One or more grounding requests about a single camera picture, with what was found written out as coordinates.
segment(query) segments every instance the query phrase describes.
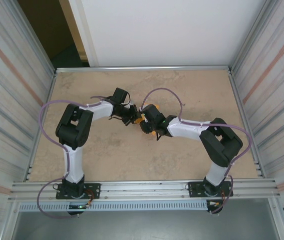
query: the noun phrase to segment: black mounting plate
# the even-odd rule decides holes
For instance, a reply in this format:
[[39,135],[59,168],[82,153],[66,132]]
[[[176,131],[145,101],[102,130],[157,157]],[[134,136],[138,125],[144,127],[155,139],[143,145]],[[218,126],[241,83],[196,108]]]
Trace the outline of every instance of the black mounting plate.
[[209,196],[204,189],[204,183],[202,181],[190,181],[188,184],[188,193],[190,198],[205,198],[205,197],[222,197],[221,191],[224,191],[225,197],[228,196],[231,190],[231,182],[224,181],[222,183],[221,189],[215,196]]
[[[90,199],[90,196],[84,193],[80,198],[74,198],[69,195],[63,195],[61,193],[65,192],[63,191],[64,185],[62,183],[58,184],[57,187],[57,193],[56,193],[56,199]],[[89,189],[94,194],[94,199],[100,198],[101,193],[101,184],[100,183],[84,183],[84,189]]]

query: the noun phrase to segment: ventilation slot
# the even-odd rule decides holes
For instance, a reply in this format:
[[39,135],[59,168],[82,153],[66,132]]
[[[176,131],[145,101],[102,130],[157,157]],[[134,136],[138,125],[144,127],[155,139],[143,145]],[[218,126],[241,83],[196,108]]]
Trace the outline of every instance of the ventilation slot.
[[[83,205],[85,202],[73,202]],[[46,212],[81,212],[83,209],[69,209],[69,202],[43,202]],[[207,210],[206,200],[162,200],[162,201],[93,201],[86,211],[149,211],[149,210]],[[39,212],[36,202],[23,202],[20,212]]]

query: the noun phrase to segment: wooden tabletop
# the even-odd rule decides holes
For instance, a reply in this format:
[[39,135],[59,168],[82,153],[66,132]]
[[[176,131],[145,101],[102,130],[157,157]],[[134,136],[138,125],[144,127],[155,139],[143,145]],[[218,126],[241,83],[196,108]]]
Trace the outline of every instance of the wooden tabletop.
[[[95,103],[90,96],[110,96],[116,87],[128,91],[138,107],[154,88],[165,87],[181,98],[182,118],[212,121],[219,117],[242,127],[232,88],[224,70],[63,72],[56,79],[51,100],[65,99],[82,104]],[[179,103],[169,92],[152,93],[147,103],[159,105],[165,115],[178,115]],[[49,107],[44,129],[53,139],[65,103]],[[235,131],[247,146],[245,135]],[[138,124],[124,126],[107,118],[92,123],[83,149],[83,171],[87,181],[151,181],[202,179],[211,165],[199,141],[181,137],[145,134]],[[240,158],[230,172],[234,178],[256,178],[250,152]],[[41,135],[30,181],[50,181],[64,174],[60,147]]]

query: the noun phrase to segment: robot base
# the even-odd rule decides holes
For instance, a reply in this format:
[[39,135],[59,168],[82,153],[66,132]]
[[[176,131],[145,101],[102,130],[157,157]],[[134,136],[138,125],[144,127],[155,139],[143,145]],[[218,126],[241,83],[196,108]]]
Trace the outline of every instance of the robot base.
[[190,195],[190,198],[222,197],[221,192],[224,192],[224,195],[226,197],[231,191],[230,181],[224,181],[221,184],[219,191],[213,196],[207,194],[204,188],[204,182],[190,181],[187,185],[188,185],[188,193]]
[[84,177],[78,183],[69,182],[64,179],[62,183],[58,184],[56,199],[90,199],[90,192],[94,194],[93,199],[99,199],[101,184],[84,183]]

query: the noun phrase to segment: corrugated metal wall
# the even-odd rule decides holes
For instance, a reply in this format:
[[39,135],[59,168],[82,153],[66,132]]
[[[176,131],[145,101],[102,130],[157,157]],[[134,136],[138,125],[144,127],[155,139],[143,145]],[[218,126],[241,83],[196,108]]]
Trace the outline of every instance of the corrugated metal wall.
[[284,202],[284,0],[274,5],[234,75],[262,164]]
[[13,181],[22,181],[53,68],[14,1],[0,0],[0,226]]

